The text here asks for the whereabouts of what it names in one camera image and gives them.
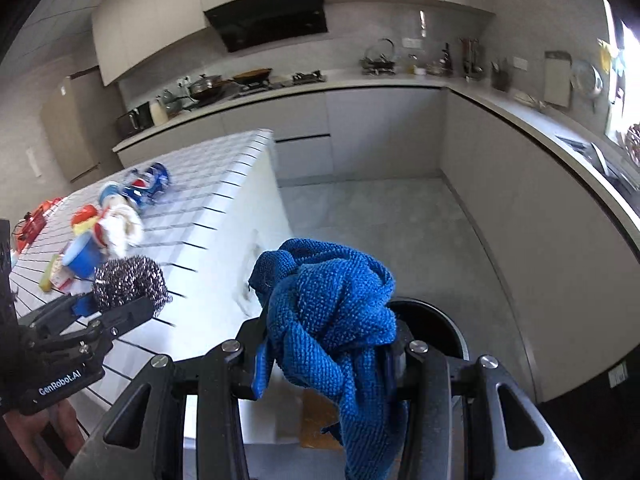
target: microfiber cloth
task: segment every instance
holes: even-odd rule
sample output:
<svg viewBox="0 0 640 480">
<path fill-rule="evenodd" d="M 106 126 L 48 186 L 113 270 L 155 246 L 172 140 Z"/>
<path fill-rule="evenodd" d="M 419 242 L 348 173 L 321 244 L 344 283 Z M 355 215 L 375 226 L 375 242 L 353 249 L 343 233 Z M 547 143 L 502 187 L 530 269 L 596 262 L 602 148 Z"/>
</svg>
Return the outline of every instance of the microfiber cloth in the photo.
<svg viewBox="0 0 640 480">
<path fill-rule="evenodd" d="M 249 285 L 268 308 L 268 353 L 285 377 L 338 406 L 339 427 L 329 431 L 344 446 L 346 478 L 385 478 L 407 417 L 388 373 L 391 273 L 354 249 L 295 238 L 261 254 Z"/>
</svg>

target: metal screw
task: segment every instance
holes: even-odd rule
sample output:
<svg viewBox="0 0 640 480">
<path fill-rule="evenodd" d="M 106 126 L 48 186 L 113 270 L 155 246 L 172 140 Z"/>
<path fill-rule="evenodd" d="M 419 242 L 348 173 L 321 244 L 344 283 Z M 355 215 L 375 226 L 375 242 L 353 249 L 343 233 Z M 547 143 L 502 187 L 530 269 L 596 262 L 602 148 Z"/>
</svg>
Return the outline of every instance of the metal screw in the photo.
<svg viewBox="0 0 640 480">
<path fill-rule="evenodd" d="M 237 352 L 241 348 L 242 348 L 242 345 L 235 339 L 227 339 L 225 342 L 222 343 L 223 352 Z"/>
<path fill-rule="evenodd" d="M 492 355 L 483 355 L 480 357 L 480 364 L 484 368 L 494 369 L 498 367 L 498 359 Z"/>
<path fill-rule="evenodd" d="M 153 368 L 164 368 L 169 363 L 169 356 L 160 354 L 151 358 Z"/>
<path fill-rule="evenodd" d="M 409 350 L 416 354 L 426 354 L 429 351 L 429 345 L 424 341 L 420 341 L 419 339 L 415 339 L 409 343 Z"/>
</svg>

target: sticker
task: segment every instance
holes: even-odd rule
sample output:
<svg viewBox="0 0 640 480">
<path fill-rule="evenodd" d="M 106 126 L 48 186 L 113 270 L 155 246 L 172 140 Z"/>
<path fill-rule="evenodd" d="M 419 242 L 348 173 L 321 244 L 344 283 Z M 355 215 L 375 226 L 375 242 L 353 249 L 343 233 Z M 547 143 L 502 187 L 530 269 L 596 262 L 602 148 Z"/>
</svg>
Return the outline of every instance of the sticker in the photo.
<svg viewBox="0 0 640 480">
<path fill-rule="evenodd" d="M 626 371 L 626 361 L 622 361 L 618 366 L 609 370 L 609 386 L 614 388 L 629 378 Z"/>
</svg>

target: black range hood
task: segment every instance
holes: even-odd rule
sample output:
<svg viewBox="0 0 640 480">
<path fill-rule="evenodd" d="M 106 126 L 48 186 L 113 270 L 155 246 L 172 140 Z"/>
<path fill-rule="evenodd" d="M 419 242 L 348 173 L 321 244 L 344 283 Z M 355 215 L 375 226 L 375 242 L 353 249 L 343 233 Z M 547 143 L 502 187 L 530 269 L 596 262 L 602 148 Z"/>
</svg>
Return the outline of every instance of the black range hood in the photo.
<svg viewBox="0 0 640 480">
<path fill-rule="evenodd" d="M 229 52 L 327 32 L 324 0 L 234 0 L 205 15 Z"/>
</svg>

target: floor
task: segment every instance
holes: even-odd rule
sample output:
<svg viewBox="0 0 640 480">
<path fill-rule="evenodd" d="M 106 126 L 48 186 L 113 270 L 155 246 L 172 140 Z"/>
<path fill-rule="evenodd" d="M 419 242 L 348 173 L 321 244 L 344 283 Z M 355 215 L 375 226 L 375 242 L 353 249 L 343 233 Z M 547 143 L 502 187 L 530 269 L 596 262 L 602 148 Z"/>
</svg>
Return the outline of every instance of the floor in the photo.
<svg viewBox="0 0 640 480">
<path fill-rule="evenodd" d="M 296 237 L 354 247 L 385 264 L 396 296 L 427 301 L 458 325 L 471 358 L 494 355 L 530 396 L 520 333 L 491 261 L 439 178 L 280 189 Z"/>
</svg>

